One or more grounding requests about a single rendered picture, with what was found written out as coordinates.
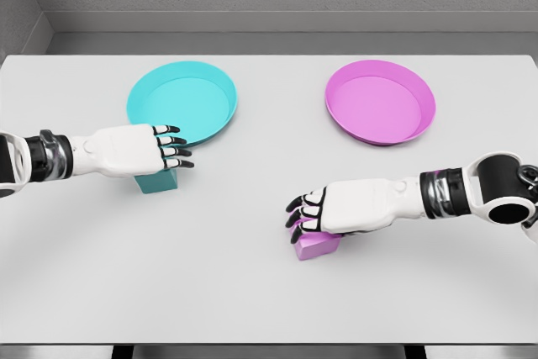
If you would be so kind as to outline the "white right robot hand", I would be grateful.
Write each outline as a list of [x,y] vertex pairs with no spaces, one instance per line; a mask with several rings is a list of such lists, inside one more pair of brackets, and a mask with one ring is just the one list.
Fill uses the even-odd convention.
[[388,227],[396,219],[389,205],[390,184],[382,179],[332,182],[296,197],[286,207],[291,243],[310,233],[348,235]]

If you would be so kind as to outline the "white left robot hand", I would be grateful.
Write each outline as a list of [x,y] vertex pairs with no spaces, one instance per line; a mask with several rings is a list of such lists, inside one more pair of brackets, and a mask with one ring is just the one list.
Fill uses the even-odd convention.
[[172,125],[130,124],[100,129],[84,145],[97,172],[136,177],[173,168],[193,168],[192,152]]

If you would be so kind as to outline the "teal block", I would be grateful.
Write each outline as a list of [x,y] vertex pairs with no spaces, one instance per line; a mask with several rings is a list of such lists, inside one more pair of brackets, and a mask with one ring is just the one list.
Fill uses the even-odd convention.
[[177,189],[177,170],[175,168],[155,174],[134,177],[143,194],[160,193]]

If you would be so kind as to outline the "pink block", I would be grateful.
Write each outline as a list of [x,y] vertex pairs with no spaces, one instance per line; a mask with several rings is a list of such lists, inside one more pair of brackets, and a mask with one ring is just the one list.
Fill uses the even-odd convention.
[[294,245],[300,261],[330,254],[337,250],[341,236],[330,233],[305,233]]

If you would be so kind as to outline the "cyan round plate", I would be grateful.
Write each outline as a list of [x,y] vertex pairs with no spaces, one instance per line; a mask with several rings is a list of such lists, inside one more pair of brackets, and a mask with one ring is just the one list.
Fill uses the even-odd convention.
[[189,145],[213,138],[235,114],[234,82],[218,67],[177,61],[146,73],[132,87],[126,104],[131,124],[168,124]]

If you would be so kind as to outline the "pink round plate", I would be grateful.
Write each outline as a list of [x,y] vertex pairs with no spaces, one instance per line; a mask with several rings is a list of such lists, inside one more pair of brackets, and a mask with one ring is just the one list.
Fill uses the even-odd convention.
[[354,61],[328,80],[331,118],[349,135],[371,145],[396,145],[421,136],[436,115],[434,93],[414,71],[382,60]]

